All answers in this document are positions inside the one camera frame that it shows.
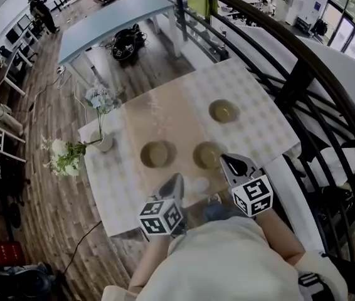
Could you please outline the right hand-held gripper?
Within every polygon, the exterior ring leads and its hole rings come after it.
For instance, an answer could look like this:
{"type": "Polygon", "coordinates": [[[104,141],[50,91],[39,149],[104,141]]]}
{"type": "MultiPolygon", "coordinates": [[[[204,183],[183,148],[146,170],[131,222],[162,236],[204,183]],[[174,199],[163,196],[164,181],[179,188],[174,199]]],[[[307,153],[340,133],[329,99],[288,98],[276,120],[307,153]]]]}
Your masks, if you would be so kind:
{"type": "Polygon", "coordinates": [[[272,208],[273,189],[268,177],[248,157],[222,154],[220,164],[234,204],[247,217],[272,208]]]}

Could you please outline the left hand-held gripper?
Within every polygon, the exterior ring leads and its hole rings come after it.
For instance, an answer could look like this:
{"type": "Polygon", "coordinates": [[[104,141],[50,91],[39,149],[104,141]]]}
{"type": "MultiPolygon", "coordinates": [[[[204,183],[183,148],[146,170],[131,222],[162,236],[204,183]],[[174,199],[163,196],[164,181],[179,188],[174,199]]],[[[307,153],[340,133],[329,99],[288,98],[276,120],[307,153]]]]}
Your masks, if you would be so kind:
{"type": "Polygon", "coordinates": [[[148,197],[139,213],[140,228],[146,236],[171,235],[183,221],[184,178],[173,174],[148,197]]]}

